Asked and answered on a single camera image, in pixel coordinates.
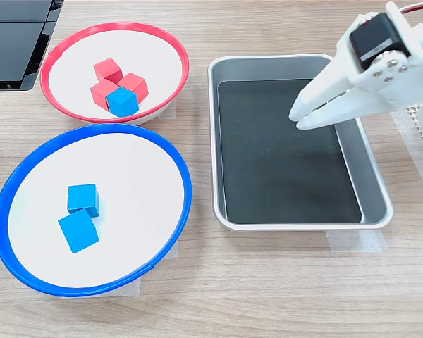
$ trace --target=red cube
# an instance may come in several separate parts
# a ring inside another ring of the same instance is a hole
[[[96,76],[99,81],[108,80],[118,83],[122,80],[122,70],[112,58],[108,58],[94,65]]]
[[[106,111],[110,111],[106,97],[118,89],[119,86],[108,80],[102,80],[91,88],[92,99]]]
[[[128,73],[124,76],[123,79],[118,82],[118,86],[134,92],[139,104],[149,95],[146,80],[132,73]]]

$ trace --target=screw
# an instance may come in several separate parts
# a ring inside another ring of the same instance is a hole
[[[388,62],[388,66],[389,66],[390,68],[395,67],[397,64],[398,64],[398,61],[397,61],[397,60],[390,60],[390,61]]]

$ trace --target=wooden block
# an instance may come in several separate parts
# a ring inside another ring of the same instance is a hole
[[[106,111],[109,111],[106,97],[118,89],[118,85],[108,80],[102,80],[91,88],[92,99]]]
[[[85,209],[60,219],[58,223],[73,254],[99,241],[96,227]]]
[[[91,217],[99,215],[99,192],[95,184],[73,185],[68,188],[68,212],[85,209]]]
[[[112,58],[96,63],[94,70],[99,81],[106,79],[116,84],[122,80],[122,70]]]
[[[126,88],[118,88],[106,97],[110,113],[124,118],[133,115],[140,107],[136,99],[136,94]]]
[[[123,79],[118,82],[118,86],[134,92],[139,104],[149,95],[146,80],[132,73],[128,73],[124,76]]]

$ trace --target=robotic arm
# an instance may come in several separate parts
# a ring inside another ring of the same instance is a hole
[[[411,27],[401,10],[359,15],[337,43],[334,59],[298,95],[290,119],[301,130],[421,104],[423,24]]]

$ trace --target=cable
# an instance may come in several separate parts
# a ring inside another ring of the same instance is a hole
[[[400,8],[400,11],[402,14],[406,14],[414,11],[419,11],[420,9],[423,9],[423,2],[417,2],[416,4],[402,7]]]

